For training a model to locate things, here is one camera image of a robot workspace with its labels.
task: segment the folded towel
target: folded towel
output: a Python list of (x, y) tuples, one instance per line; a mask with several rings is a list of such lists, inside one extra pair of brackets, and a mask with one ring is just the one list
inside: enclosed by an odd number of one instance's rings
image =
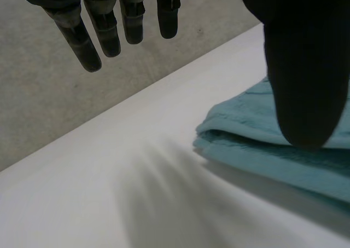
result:
[(264, 79), (214, 106), (197, 134), (194, 146), (208, 159), (350, 203), (350, 105), (325, 149), (303, 151), (283, 137)]

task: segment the white surface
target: white surface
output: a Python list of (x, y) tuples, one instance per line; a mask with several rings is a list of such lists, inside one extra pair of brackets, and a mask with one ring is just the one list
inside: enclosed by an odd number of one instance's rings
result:
[[(164, 135), (191, 152), (208, 110), (264, 75), (259, 25), (4, 170), (0, 247), (128, 247), (116, 188), (132, 173), (135, 153)], [(320, 226), (214, 181), (239, 210), (214, 219), (234, 247), (349, 247)]]

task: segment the gray floor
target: gray floor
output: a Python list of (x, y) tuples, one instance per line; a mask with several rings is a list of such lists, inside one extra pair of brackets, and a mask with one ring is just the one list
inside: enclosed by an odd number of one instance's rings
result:
[(182, 0), (178, 35), (165, 40), (155, 0), (145, 7), (144, 41), (128, 45), (120, 23), (116, 58), (91, 33), (103, 67), (88, 73), (41, 8), (0, 0), (0, 171), (258, 23), (242, 0)]

